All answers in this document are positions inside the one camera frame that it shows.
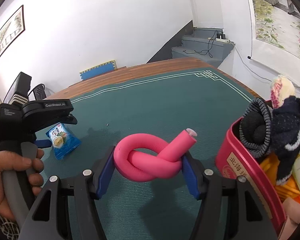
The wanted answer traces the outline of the checkered sleeve forearm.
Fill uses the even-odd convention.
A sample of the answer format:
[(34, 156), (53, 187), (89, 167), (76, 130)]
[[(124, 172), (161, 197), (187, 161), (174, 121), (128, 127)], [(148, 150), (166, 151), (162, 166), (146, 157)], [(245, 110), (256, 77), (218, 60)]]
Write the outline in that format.
[(19, 233), (20, 230), (17, 223), (0, 216), (0, 237), (2, 236), (4, 239), (8, 240), (18, 240)]

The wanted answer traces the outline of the person left hand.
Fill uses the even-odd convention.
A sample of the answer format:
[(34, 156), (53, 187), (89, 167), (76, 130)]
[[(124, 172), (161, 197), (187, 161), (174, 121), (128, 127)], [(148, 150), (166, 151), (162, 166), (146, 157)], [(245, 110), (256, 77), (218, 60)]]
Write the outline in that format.
[(43, 155), (42, 149), (37, 150), (34, 159), (23, 157), (11, 151), (0, 151), (0, 216), (13, 222), (16, 221), (8, 200), (13, 189), (19, 186), (16, 172), (23, 172), (32, 168), (34, 173), (27, 176), (27, 180), (33, 194), (37, 196), (40, 193), (44, 183), (40, 174), (44, 169)]

